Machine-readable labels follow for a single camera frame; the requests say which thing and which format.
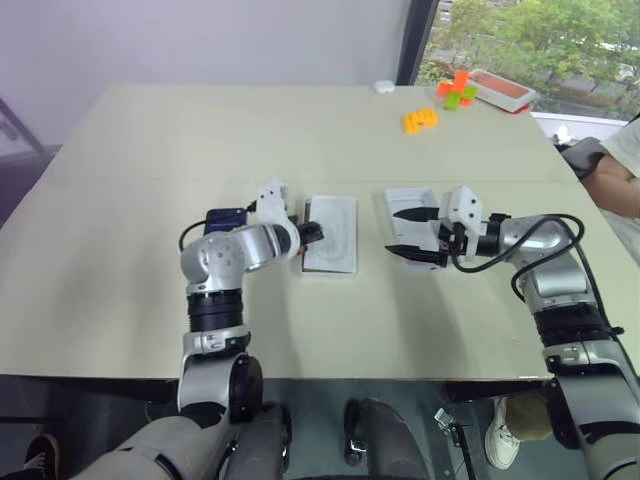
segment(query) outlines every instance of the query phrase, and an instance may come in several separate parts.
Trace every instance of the white container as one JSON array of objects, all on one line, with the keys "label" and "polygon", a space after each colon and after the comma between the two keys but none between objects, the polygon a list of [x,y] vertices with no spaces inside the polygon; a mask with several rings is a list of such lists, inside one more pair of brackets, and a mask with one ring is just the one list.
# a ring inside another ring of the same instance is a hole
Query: white container
[{"label": "white container", "polygon": [[305,221],[318,222],[324,238],[311,243],[302,257],[302,273],[351,277],[356,273],[356,199],[314,195],[307,200]]},{"label": "white container", "polygon": [[[391,228],[398,245],[415,245],[422,250],[437,252],[440,249],[438,232],[439,220],[428,222],[410,222],[402,218],[396,218],[394,213],[400,210],[417,207],[438,208],[438,199],[430,188],[390,188],[385,190]],[[405,260],[420,269],[439,270],[441,267],[435,263],[412,262]]]},{"label": "white container", "polygon": [[536,96],[535,90],[484,70],[473,70],[467,84],[478,88],[476,98],[509,113],[516,113]]}]

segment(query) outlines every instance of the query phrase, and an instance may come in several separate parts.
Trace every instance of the white shoe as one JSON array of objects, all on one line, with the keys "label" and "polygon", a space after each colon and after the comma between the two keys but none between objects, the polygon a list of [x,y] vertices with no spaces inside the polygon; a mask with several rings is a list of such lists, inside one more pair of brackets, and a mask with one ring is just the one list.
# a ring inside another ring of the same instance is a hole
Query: white shoe
[{"label": "white shoe", "polygon": [[493,422],[484,436],[484,450],[489,463],[500,470],[511,466],[518,455],[520,440],[514,437],[507,428],[507,398],[501,398],[496,404]]}]

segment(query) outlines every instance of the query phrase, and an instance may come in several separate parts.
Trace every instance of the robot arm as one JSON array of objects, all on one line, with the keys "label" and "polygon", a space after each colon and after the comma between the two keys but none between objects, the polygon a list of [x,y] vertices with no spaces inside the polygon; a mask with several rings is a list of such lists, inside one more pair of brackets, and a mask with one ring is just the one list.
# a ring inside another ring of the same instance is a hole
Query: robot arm
[{"label": "robot arm", "polygon": [[[246,353],[251,336],[242,318],[242,278],[245,272],[290,259],[302,243],[322,238],[317,224],[294,225],[285,201],[283,185],[267,184],[256,201],[260,223],[210,233],[184,249],[180,264],[188,282],[190,329],[183,337],[180,416],[149,423],[76,480],[218,478],[232,451],[240,448],[238,458],[251,455],[247,447],[238,447],[236,439],[242,422],[263,408],[262,371]],[[262,412],[259,418],[280,433],[275,410]],[[280,445],[276,441],[260,447]],[[253,458],[252,462],[246,465],[250,472],[255,468],[263,478],[281,478],[277,462],[263,464]]]},{"label": "robot arm", "polygon": [[[423,254],[430,262],[450,260],[465,273],[499,261],[519,270],[512,287],[518,291],[519,280],[519,296],[536,321],[547,368],[555,376],[548,397],[556,437],[583,450],[592,479],[640,478],[640,386],[618,340],[620,330],[607,321],[588,263],[583,270],[569,253],[576,248],[584,258],[579,247],[584,228],[574,235],[561,215],[494,214],[480,223],[481,210],[475,194],[460,187],[446,195],[439,210],[411,209],[396,216],[440,222],[440,251]],[[405,256],[402,246],[388,249]],[[408,251],[415,260],[415,249]],[[493,260],[469,268],[459,262],[463,254]]]}]

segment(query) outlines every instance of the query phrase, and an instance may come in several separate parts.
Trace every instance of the beige tabletop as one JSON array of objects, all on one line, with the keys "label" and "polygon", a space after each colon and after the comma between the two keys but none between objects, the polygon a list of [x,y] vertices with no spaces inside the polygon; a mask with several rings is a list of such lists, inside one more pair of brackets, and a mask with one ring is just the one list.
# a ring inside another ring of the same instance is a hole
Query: beige tabletop
[{"label": "beige tabletop", "polygon": [[[397,116],[428,103],[423,90],[401,89],[394,101],[338,88],[333,102],[331,90],[111,89],[0,230],[0,373],[176,377],[188,327],[177,237],[209,208],[248,204],[274,178],[288,183],[298,210],[313,194],[357,199],[359,270],[352,279],[306,278],[296,259],[245,277],[250,352],[267,377],[546,377],[533,319],[509,288],[512,267],[416,271],[384,250],[393,242],[386,188],[427,186],[441,195],[461,183],[480,196],[487,216],[562,211],[583,219],[609,317],[627,329],[622,339],[638,365],[640,272],[533,120],[476,105],[408,137],[394,130]],[[315,116],[267,121],[266,106],[275,109],[277,100],[282,111],[306,104],[302,111]],[[350,127],[358,140],[345,146],[337,141],[349,139],[344,117],[359,106],[369,113]],[[257,120],[238,126],[256,108]],[[438,132],[453,138],[451,125],[470,128],[471,117],[478,128],[445,148]],[[317,137],[300,126],[307,120]],[[489,135],[512,124],[511,136]],[[244,138],[230,135],[229,125]],[[378,133],[364,135],[369,125]],[[282,144],[284,131],[306,141]],[[388,142],[409,146],[383,162]],[[422,152],[421,161],[408,151]]]}]

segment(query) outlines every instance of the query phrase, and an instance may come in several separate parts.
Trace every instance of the window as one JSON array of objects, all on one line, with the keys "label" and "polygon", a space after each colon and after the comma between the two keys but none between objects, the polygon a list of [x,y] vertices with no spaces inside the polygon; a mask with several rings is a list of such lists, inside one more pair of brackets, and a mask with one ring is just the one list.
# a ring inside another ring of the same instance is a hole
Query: window
[{"label": "window", "polygon": [[539,92],[534,110],[640,111],[638,0],[441,0],[416,85],[481,68]]}]

